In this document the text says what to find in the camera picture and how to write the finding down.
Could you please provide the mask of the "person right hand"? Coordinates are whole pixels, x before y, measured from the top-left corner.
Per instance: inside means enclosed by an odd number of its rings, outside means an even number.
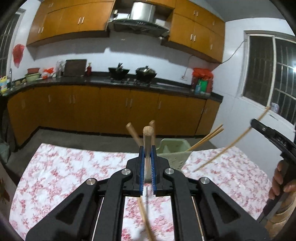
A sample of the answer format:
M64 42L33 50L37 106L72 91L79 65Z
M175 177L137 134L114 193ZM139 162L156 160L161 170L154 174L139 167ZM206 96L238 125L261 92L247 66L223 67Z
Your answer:
M280 186L283 184L282 168L284 161L281 160L276 169L274 170L274 176L272 180L272 187L269 190L268 197L269 199L274 200L276 196L280 194ZM285 193L295 192L295 180L290 181L287 185L284 186L283 191Z

